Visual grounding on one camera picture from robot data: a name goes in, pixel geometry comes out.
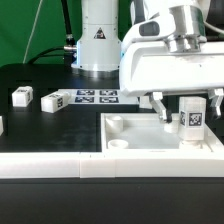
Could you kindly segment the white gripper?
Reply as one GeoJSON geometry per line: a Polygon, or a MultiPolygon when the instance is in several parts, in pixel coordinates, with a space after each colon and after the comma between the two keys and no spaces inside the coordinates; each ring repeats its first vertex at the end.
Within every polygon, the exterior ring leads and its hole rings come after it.
{"type": "Polygon", "coordinates": [[[165,38],[174,31],[172,17],[157,17],[131,27],[121,48],[121,92],[126,96],[151,93],[149,102],[159,119],[171,122],[172,113],[163,105],[162,93],[209,90],[208,117],[219,119],[224,99],[224,42],[204,42],[197,52],[172,53],[165,38]]]}

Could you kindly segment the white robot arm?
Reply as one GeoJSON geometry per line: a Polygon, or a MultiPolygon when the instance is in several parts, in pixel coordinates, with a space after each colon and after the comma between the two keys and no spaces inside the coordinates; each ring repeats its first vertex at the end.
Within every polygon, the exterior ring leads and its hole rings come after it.
{"type": "Polygon", "coordinates": [[[82,0],[83,31],[74,68],[94,75],[117,70],[121,92],[138,97],[169,122],[165,95],[206,93],[221,115],[224,42],[209,42],[205,29],[212,0],[131,0],[132,27],[117,37],[117,0],[82,0]]]}

